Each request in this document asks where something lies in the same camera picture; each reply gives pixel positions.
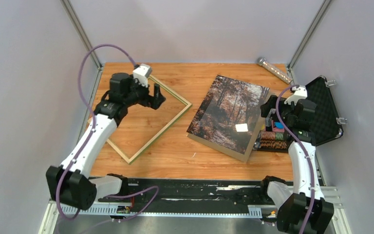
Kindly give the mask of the wooden picture frame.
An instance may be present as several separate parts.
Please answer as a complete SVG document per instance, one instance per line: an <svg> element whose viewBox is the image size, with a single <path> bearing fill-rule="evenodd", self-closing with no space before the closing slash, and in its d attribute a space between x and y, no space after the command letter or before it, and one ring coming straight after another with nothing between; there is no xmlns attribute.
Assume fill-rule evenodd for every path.
<svg viewBox="0 0 374 234"><path fill-rule="evenodd" d="M148 82L150 95L153 95L157 84L166 100L157 110L138 104L130 107L118 128L104 143L97 159L112 155L127 164L134 163L192 106L187 99L155 76L151 75Z"/></svg>

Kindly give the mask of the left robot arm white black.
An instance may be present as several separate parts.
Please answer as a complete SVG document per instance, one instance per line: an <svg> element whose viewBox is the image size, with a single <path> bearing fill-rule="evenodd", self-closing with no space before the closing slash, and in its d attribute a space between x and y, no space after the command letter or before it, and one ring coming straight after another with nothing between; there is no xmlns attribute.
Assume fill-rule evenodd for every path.
<svg viewBox="0 0 374 234"><path fill-rule="evenodd" d="M59 166L50 166L46 171L50 196L60 204L84 211L102 197L112 195L117 201L125 201L130 195L120 175L90 179L92 166L107 139L128 114L129 107L138 104L156 110L166 98L157 83L151 95L150 86L144 86L135 74L113 74L109 87L75 148Z"/></svg>

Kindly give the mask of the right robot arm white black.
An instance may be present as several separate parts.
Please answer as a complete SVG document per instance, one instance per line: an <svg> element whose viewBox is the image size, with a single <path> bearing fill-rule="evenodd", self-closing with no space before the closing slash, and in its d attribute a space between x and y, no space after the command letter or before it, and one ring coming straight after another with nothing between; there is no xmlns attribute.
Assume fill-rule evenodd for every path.
<svg viewBox="0 0 374 234"><path fill-rule="evenodd" d="M276 95L261 106L262 117L275 113L272 119L283 125L283 138L290 143L293 188L267 176L258 191L262 202L274 202L278 209L277 228L287 234L323 234L334 215L334 205L325 200L316 171L316 139L311 131L316 107L310 100L288 102Z"/></svg>

